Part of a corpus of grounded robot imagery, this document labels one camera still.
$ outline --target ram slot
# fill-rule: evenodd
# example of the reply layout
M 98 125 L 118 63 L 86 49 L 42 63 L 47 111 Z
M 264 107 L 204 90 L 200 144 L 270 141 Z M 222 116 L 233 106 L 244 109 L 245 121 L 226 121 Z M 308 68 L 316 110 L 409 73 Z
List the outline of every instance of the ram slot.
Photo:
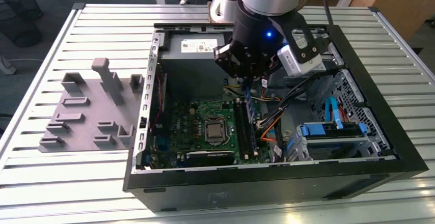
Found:
M 248 122 L 248 115 L 244 102 L 234 102 L 233 104 L 237 141 L 238 141 L 238 154 L 241 159 L 253 157 L 257 147 L 254 140 L 253 125 Z

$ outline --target sticker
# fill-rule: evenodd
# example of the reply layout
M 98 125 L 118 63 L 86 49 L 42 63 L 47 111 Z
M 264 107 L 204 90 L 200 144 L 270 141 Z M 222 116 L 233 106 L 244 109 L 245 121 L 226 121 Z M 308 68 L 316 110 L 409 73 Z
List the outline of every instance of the sticker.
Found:
M 212 52 L 217 47 L 217 39 L 184 39 L 181 41 L 181 53 Z
M 265 80 L 265 79 L 261 79 L 261 86 L 262 86 L 264 88 L 266 88 L 266 80 Z
M 274 153 L 277 154 L 278 157 L 282 155 L 282 151 L 276 145 L 274 145 L 273 151 L 274 151 Z

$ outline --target trash bin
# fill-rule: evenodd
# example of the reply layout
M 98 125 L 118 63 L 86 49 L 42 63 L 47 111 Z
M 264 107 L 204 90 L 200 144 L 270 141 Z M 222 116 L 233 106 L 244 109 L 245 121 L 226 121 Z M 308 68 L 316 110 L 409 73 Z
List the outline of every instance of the trash bin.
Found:
M 15 14 L 25 20 L 35 20 L 42 16 L 42 12 L 35 0 L 3 0 L 11 3 L 10 8 Z
M 14 4 L 0 4 L 0 32 L 17 47 L 29 47 L 39 42 L 42 35 L 33 22 L 17 16 Z

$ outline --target cpu socket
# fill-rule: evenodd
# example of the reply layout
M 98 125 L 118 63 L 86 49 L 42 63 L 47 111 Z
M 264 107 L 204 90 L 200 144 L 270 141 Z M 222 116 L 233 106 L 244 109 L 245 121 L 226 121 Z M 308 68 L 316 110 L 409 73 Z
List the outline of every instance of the cpu socket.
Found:
M 220 117 L 208 117 L 204 122 L 205 126 L 205 142 L 217 146 L 225 142 L 226 127 L 225 119 Z

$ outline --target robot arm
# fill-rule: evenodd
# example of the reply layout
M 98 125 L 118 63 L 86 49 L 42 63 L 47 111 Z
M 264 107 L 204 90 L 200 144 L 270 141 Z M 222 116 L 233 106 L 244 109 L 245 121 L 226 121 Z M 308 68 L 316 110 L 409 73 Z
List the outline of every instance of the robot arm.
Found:
M 320 64 L 318 42 L 297 6 L 298 0 L 237 0 L 232 40 L 213 50 L 230 77 L 252 81 L 281 66 L 297 77 Z

